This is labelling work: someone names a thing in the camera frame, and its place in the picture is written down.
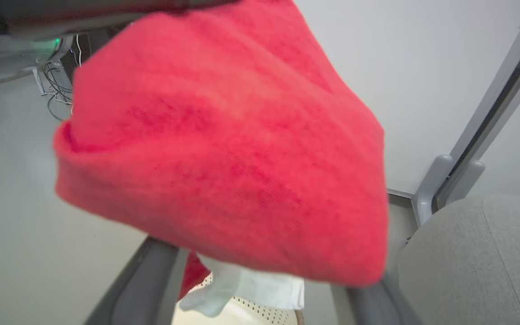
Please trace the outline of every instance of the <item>red cloth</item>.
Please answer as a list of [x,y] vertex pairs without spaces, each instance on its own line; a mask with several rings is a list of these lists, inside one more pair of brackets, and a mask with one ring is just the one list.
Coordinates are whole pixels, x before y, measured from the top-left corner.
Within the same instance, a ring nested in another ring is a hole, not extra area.
[[[64,200],[249,268],[380,278],[384,132],[293,2],[147,16],[76,71],[74,102]],[[192,262],[184,293],[207,274]]]
[[182,279],[182,286],[180,287],[179,300],[184,298],[190,289],[204,281],[209,274],[210,270],[200,262],[196,253],[191,251],[186,261],[186,271],[184,272],[184,279]]

